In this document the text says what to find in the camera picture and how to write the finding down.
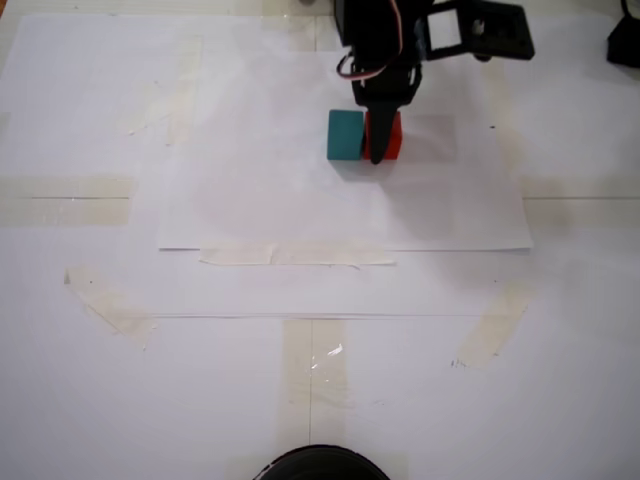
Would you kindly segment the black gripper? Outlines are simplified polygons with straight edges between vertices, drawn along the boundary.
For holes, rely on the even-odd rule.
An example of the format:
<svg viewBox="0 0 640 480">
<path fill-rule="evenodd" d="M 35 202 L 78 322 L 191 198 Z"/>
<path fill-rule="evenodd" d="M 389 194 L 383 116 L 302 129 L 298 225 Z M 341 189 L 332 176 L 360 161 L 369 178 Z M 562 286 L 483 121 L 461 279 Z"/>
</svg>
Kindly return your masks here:
<svg viewBox="0 0 640 480">
<path fill-rule="evenodd" d="M 421 58 L 414 47 L 405 47 L 375 77 L 351 82 L 356 104 L 369 107 L 365 119 L 365 157 L 372 164 L 398 158 L 398 106 L 411 103 L 421 81 Z"/>
</svg>

